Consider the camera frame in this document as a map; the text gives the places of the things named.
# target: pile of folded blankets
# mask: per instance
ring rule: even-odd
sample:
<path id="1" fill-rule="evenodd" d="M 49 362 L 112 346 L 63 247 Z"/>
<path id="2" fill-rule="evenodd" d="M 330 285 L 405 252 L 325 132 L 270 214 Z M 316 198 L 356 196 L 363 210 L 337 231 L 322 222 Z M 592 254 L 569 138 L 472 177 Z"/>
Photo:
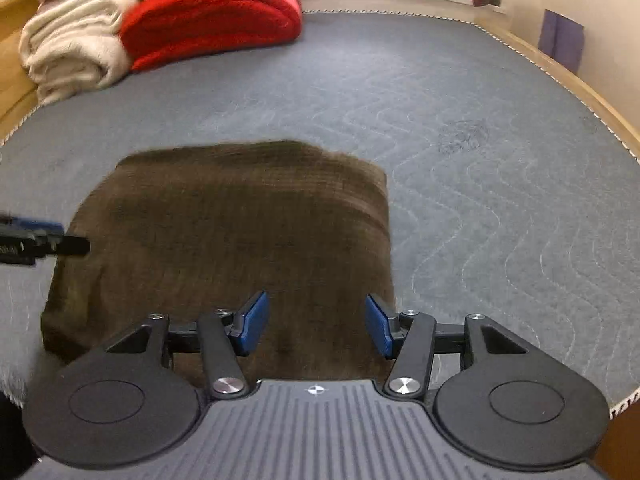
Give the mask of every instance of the pile of folded blankets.
<path id="1" fill-rule="evenodd" d="M 39 0 L 20 58 L 41 104 L 110 86 L 130 70 L 295 40 L 298 0 Z"/>

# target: folded cream blanket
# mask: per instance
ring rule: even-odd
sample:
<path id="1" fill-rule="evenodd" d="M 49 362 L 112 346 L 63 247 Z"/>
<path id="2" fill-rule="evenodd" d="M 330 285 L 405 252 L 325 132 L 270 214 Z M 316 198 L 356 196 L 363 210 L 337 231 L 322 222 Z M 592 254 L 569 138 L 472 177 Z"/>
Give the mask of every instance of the folded cream blanket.
<path id="1" fill-rule="evenodd" d="M 63 0 L 31 18 L 20 37 L 20 59 L 29 68 L 31 57 L 47 41 L 63 36 L 115 35 L 120 30 L 123 14 L 138 0 Z"/>
<path id="2" fill-rule="evenodd" d="M 38 85 L 38 100 L 50 104 L 78 92 L 106 88 L 130 67 L 117 36 L 67 34 L 46 41 L 30 57 L 29 77 Z"/>

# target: red blanket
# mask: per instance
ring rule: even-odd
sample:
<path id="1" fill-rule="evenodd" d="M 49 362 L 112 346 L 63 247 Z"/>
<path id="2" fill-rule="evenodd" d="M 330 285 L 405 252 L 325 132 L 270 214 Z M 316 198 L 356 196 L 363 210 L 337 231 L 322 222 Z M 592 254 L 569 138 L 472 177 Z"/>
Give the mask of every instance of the red blanket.
<path id="1" fill-rule="evenodd" d="M 133 70 L 201 54 L 287 43 L 302 30 L 298 0 L 145 0 L 120 38 Z"/>

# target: gray mattress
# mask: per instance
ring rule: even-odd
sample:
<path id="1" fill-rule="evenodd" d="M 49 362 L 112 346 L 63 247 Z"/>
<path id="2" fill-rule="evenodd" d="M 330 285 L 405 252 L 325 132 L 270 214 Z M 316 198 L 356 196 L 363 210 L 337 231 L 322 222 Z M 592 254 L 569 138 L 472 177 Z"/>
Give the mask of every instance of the gray mattress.
<path id="1" fill-rule="evenodd" d="M 640 383 L 640 168 L 574 96 L 465 23 L 310 14 L 295 44 L 200 57 L 37 111 L 0 209 L 68 223 L 124 156 L 296 138 L 388 174 L 397 307 L 483 312 L 599 386 Z M 2 268 L 2 387 L 40 370 L 54 262 Z M 436 360 L 433 386 L 458 370 Z"/>

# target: silver screw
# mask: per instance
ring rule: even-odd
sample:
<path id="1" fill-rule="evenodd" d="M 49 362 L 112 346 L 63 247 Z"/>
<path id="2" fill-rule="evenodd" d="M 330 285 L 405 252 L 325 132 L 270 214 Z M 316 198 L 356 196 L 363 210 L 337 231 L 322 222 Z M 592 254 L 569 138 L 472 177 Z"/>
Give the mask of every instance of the silver screw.
<path id="1" fill-rule="evenodd" d="M 396 394 L 413 394 L 420 389 L 420 381 L 411 377 L 398 377 L 389 383 L 389 387 Z"/>
<path id="2" fill-rule="evenodd" d="M 213 383 L 213 389 L 219 394 L 236 394 L 244 390 L 244 383 L 237 377 L 222 377 Z"/>

